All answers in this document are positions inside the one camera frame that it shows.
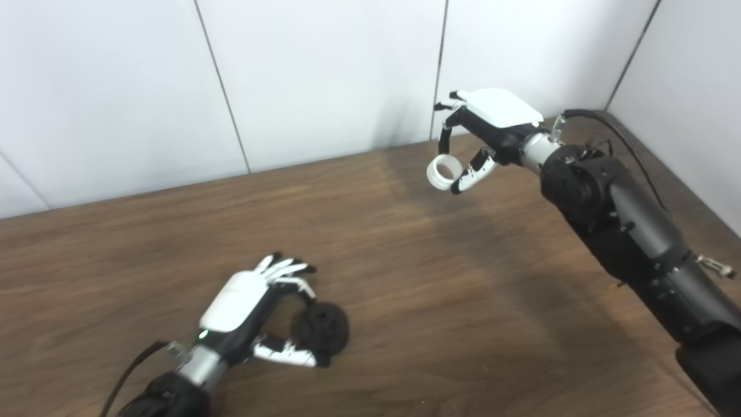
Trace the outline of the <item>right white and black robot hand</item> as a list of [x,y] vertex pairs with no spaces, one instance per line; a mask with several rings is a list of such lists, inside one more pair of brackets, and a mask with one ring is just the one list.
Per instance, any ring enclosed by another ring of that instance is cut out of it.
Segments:
[[[434,111],[450,111],[438,138],[438,156],[426,169],[428,182],[436,189],[455,195],[466,192],[503,164],[526,164],[526,149],[547,139],[540,112],[502,88],[475,92],[456,90],[434,104]],[[461,126],[480,139],[484,147],[468,164],[450,153],[452,130]]]

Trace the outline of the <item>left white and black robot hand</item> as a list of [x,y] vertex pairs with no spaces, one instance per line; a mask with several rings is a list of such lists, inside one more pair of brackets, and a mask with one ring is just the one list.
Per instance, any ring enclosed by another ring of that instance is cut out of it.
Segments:
[[298,295],[307,307],[317,303],[315,291],[302,277],[316,271],[301,259],[282,259],[280,253],[272,253],[253,269],[232,275],[202,315],[196,345],[217,354],[228,367],[252,358],[295,366],[329,367],[328,354],[262,332],[281,298]]

